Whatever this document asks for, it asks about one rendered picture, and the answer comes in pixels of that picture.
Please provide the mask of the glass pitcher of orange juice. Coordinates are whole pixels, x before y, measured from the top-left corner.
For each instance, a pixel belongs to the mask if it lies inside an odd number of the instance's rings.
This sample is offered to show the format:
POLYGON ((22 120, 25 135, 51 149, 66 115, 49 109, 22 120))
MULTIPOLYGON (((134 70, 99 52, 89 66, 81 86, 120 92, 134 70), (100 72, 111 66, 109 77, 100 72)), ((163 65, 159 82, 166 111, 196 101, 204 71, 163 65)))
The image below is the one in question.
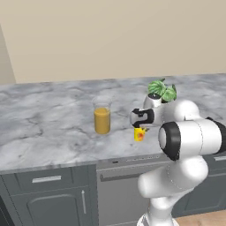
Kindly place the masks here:
POLYGON ((93 105, 95 131, 99 134, 109 133, 111 99, 108 96, 96 96, 93 105))

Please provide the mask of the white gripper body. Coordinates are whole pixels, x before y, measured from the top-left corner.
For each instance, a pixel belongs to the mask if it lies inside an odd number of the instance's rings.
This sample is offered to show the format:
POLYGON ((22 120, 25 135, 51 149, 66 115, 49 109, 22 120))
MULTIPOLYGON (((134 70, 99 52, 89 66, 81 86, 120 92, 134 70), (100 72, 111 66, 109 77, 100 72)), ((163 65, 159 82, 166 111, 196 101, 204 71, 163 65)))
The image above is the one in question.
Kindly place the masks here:
POLYGON ((140 117, 138 114, 135 114, 134 112, 132 112, 130 115, 130 122, 134 128, 141 127, 146 120, 147 120, 146 115, 144 115, 143 117, 140 117))

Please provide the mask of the grey cupboard door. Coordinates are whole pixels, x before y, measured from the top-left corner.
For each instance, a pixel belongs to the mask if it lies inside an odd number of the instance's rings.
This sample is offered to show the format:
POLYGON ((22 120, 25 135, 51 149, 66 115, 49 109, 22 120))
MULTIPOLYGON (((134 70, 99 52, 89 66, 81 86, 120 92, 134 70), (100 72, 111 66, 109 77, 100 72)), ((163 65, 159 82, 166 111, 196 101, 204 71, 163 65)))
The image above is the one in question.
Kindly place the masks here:
POLYGON ((88 189, 70 188, 13 195, 23 226, 91 226, 88 189), (82 190, 86 193, 84 215, 82 190))
POLYGON ((226 209, 226 173, 210 175, 192 192, 186 194, 173 207, 172 216, 177 218, 226 209))

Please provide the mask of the grey drawer front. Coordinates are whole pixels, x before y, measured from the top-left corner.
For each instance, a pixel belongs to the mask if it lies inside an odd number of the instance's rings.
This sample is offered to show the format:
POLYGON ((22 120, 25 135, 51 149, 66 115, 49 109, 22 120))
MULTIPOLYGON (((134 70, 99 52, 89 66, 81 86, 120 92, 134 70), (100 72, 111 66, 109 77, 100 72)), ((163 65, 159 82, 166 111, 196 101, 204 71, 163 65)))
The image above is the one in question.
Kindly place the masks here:
POLYGON ((39 171, 30 171, 18 173, 15 178, 19 183, 19 190, 26 192, 44 192, 55 189, 67 188, 73 186, 73 177, 71 170, 66 169, 46 169, 39 171), (60 181, 33 184, 32 179, 37 177, 62 176, 60 181))
POLYGON ((218 172, 226 170, 226 161, 216 162, 214 159, 214 157, 216 156, 223 156, 223 155, 226 155, 226 154, 213 154, 213 155, 205 156, 205 160, 209 168, 209 174, 216 174, 218 172))

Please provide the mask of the yellow cup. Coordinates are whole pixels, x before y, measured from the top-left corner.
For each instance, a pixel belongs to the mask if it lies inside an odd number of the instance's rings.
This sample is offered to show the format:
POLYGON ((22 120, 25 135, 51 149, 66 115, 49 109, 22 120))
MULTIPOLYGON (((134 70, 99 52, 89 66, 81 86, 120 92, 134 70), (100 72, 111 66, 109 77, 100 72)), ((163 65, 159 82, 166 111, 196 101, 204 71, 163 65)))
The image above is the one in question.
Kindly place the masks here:
POLYGON ((135 128, 134 129, 134 140, 135 141, 142 141, 145 137, 145 133, 147 131, 147 128, 135 128))

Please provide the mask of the green leafy plant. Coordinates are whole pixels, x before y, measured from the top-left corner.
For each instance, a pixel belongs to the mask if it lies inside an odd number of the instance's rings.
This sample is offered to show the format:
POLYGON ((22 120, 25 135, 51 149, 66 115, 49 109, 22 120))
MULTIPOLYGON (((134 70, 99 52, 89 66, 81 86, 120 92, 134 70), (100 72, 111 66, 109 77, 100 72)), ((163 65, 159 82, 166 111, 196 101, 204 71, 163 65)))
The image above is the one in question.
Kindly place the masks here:
POLYGON ((148 97, 152 99, 161 99, 162 103, 175 101, 177 98, 176 86, 164 84, 165 79, 151 81, 148 84, 148 97))

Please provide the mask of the grey dishwasher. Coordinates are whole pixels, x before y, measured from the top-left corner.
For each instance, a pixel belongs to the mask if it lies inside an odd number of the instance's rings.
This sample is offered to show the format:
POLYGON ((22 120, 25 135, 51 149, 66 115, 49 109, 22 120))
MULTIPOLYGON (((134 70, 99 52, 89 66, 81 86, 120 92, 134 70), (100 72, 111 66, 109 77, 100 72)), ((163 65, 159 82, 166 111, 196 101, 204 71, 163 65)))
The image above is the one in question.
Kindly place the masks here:
POLYGON ((103 162, 96 167, 99 226, 136 226, 146 213, 149 199, 143 198, 138 189, 138 178, 102 182, 99 171, 108 170, 153 170, 166 165, 170 160, 163 154, 147 157, 103 162))

